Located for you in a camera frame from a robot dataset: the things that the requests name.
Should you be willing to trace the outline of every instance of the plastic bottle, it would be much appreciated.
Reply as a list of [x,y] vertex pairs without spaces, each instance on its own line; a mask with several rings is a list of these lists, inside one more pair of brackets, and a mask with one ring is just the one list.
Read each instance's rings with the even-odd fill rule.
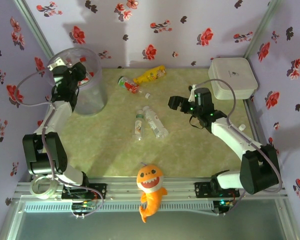
[[146,71],[144,74],[142,74],[141,76],[134,78],[133,81],[136,84],[140,84],[142,82],[150,82],[150,81],[154,81],[160,77],[163,77],[167,75],[166,72],[166,67],[161,65],[161,66],[157,66],[155,68],[152,68],[148,71]]
[[133,94],[143,95],[146,99],[150,97],[150,93],[146,92],[142,87],[126,76],[121,76],[118,80],[118,85],[127,89]]
[[158,115],[149,107],[145,106],[143,109],[145,119],[148,121],[157,139],[168,136],[169,132],[159,120]]
[[144,136],[145,131],[145,116],[144,111],[138,110],[135,115],[134,128],[132,131],[132,138],[136,140],[141,140]]

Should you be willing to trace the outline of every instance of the toy mouth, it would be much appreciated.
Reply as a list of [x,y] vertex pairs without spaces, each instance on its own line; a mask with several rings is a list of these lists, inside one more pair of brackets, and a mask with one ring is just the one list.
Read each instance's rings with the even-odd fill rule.
[[157,177],[151,178],[147,181],[142,181],[141,185],[142,185],[142,187],[144,187],[146,189],[151,189],[151,188],[155,187],[156,185],[158,185],[159,180],[160,180],[160,178],[157,176]]

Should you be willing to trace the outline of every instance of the metal bracket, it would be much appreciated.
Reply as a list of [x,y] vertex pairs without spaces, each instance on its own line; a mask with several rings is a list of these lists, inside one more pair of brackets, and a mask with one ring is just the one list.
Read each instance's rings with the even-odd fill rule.
[[[89,188],[95,189],[99,191],[103,197],[106,198],[107,193],[107,184],[106,183],[90,183]],[[87,191],[82,188],[75,187],[67,187],[63,186],[61,199],[62,200],[92,200],[95,198],[95,194],[91,191]]]
[[239,190],[234,188],[219,189],[218,191],[214,191],[209,181],[195,182],[194,191],[197,199],[240,197]]

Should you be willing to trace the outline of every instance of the yellow bottle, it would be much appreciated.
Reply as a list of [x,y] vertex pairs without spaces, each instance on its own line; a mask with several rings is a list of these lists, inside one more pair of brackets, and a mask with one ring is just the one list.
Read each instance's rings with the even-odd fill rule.
[[136,84],[140,84],[142,82],[154,81],[154,80],[156,80],[160,77],[163,77],[165,75],[167,75],[166,67],[161,65],[161,66],[157,66],[155,68],[152,68],[152,69],[146,71],[143,75],[141,75],[137,78],[134,78],[133,81]]

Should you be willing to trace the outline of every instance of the white box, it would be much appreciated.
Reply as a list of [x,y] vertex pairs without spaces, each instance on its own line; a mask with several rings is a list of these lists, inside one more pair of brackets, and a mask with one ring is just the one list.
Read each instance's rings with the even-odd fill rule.
[[[248,99],[258,83],[247,59],[243,57],[215,58],[208,71],[210,79],[226,81],[234,90],[236,99]],[[220,81],[211,82],[213,94],[219,100],[231,100],[231,90]]]

